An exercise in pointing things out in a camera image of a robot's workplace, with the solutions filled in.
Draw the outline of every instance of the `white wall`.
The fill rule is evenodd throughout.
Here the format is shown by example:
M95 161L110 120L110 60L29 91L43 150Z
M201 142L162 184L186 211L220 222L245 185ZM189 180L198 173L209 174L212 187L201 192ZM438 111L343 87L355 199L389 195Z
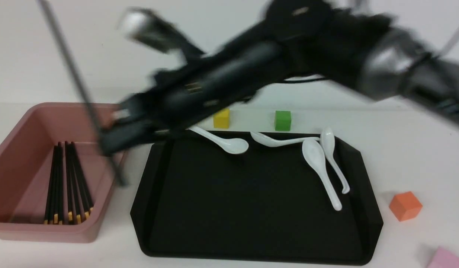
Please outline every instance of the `white wall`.
M267 0L52 0L80 71L98 102L117 102L149 85L156 68L178 66L163 55L124 39L115 30L128 6L151 7L212 51L255 23ZM375 12L399 15L440 48L459 25L459 0L373 0ZM459 45L450 54L459 60ZM54 42L33 0L0 0L0 102L76 101ZM272 85L253 107L405 108L402 102L368 102L332 83Z

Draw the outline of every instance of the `pink bin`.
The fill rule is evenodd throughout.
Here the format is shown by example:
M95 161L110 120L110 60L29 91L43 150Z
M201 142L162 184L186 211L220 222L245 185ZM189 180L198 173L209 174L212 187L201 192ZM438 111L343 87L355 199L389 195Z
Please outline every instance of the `pink bin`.
M105 122L115 106L95 107L101 122ZM114 179L95 140L80 103L42 103L26 112L0 145L0 239L69 243L96 239ZM79 225L44 225L53 146L65 141L76 143L94 209ZM125 156L126 153L116 154L114 159L122 165Z

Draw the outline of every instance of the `black tray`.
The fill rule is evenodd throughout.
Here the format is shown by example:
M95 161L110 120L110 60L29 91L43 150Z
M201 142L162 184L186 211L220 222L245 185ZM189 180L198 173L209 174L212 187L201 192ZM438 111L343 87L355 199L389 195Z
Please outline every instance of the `black tray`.
M343 265L371 260L383 220L359 151L337 138L335 160L351 186L346 195L327 163L343 205L336 212L301 144L268 148L247 132L213 133L245 139L250 148L229 155L190 132L152 146L131 210L144 254Z

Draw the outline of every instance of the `white spoon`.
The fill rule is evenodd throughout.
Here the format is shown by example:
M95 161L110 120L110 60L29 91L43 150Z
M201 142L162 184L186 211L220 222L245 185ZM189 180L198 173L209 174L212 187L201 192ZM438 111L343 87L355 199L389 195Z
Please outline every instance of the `white spoon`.
M325 168L325 155L322 147L320 147L318 142L313 139L306 139L302 143L302 155L309 166L311 166L311 168L319 175L334 209L337 211L342 210L342 203L340 202L337 193L328 178L327 170Z
M322 148L324 149L327 161L330 163L332 168L334 168L340 182L342 182L342 193L346 194L350 192L350 185L334 159L335 136L330 127L326 127L322 134L320 134L320 145L322 145Z
M285 146L289 144L296 144L296 143L301 143L306 139L313 139L315 141L318 141L318 137L305 137L305 138L298 138L298 139L290 139L290 140L276 140L271 137L266 136L265 134L259 133L259 132L250 132L251 137L259 143L263 144L264 146L267 147L280 147L280 146Z
M223 139L211 134L201 127L196 126L189 127L189 129L218 144L219 147L223 148L223 150L229 154L242 154L245 151L248 151L248 148L250 147L248 142L244 139Z

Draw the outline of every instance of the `pink cube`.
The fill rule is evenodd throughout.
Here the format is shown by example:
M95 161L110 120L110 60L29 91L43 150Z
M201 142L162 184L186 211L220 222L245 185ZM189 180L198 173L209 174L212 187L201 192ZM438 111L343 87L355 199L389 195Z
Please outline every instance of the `pink cube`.
M427 268L459 268L459 257L439 247Z

